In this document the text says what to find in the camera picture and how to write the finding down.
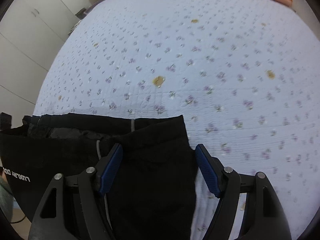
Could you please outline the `black hooded jacket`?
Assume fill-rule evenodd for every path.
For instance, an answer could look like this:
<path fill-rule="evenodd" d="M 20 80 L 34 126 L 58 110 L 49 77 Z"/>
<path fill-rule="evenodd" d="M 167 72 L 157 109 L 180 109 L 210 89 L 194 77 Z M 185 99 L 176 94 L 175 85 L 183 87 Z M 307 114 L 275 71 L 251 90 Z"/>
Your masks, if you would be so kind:
<path fill-rule="evenodd" d="M 189 239 L 195 152 L 183 116 L 31 116 L 1 131 L 30 239 Z"/>

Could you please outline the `bed with floral quilt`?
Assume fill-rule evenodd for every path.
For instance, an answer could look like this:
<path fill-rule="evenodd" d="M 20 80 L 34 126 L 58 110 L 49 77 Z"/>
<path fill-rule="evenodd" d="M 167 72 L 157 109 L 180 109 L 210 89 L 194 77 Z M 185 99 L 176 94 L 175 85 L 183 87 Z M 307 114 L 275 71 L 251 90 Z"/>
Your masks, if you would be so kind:
<path fill-rule="evenodd" d="M 35 115 L 182 115 L 239 173 L 262 171 L 297 239 L 319 208 L 319 40 L 272 0 L 105 0 L 77 26 Z"/>

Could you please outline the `white wardrobe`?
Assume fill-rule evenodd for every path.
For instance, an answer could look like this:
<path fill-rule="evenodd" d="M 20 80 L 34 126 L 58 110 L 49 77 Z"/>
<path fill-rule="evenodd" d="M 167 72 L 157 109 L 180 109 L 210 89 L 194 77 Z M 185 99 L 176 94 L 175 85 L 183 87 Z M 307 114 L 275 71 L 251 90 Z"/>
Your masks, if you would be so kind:
<path fill-rule="evenodd" d="M 89 0 L 6 0 L 1 6 L 1 112 L 21 126 Z"/>

